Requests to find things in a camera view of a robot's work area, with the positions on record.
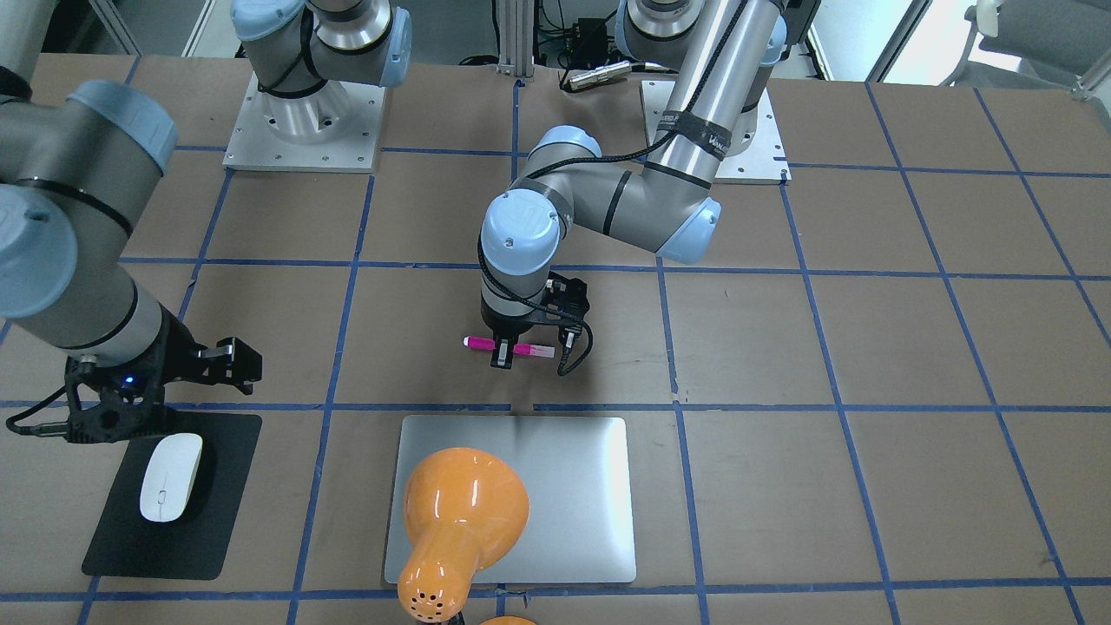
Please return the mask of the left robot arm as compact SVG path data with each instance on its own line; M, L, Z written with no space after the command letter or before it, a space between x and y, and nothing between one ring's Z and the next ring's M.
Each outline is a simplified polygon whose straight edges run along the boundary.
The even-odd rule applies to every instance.
M492 367L508 371L536 326L558 329L561 376L594 347L585 282L551 268L573 226L680 264L705 256L721 214L711 188L788 43L785 9L785 1L620 4L615 43L635 60L674 69L674 85L635 153L605 155L584 129L553 127L490 201L477 264Z

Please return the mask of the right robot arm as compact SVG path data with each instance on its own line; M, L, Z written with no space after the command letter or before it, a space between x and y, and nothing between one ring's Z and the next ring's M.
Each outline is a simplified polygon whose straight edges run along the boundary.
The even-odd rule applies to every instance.
M369 170L386 88L402 84L413 27L389 1L234 1L253 64L226 165ZM7 429L114 443L176 429L167 384L253 392L263 360L239 337L199 343L120 265L178 143L151 95L92 80L64 104L32 102L28 69L3 65L3 316L66 355L62 422Z

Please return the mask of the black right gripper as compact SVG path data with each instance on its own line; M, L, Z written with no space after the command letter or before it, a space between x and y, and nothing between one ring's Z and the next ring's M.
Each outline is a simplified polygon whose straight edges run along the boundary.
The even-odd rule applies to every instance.
M214 347L197 343L178 317L162 317L151 345L121 365L67 359L64 391L69 415L63 438L73 444L114 443L166 434L176 414L164 404L171 381L206 381L253 395L262 356L239 337Z

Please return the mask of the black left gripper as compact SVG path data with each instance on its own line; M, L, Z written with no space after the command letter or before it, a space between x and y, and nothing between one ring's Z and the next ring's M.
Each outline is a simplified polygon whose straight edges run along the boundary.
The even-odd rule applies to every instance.
M573 347L579 337L585 346L594 345L594 332L585 321L590 309L588 285L578 278L548 273L544 284L532 296L510 295L496 274L483 272L483 322L496 344L491 367L510 371L516 359L516 343L529 329L556 326L563 347Z

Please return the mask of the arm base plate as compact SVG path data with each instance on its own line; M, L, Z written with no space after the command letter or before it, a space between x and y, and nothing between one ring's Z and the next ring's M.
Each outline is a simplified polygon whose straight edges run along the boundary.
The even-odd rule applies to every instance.
M386 88L328 82L317 94L263 94L247 84L223 165L259 173L371 174L384 122Z
M674 82L643 80L640 85L647 142L655 140L655 124L669 102ZM715 183L778 185L792 179L769 92L763 91L754 110L738 118L733 143L718 167Z

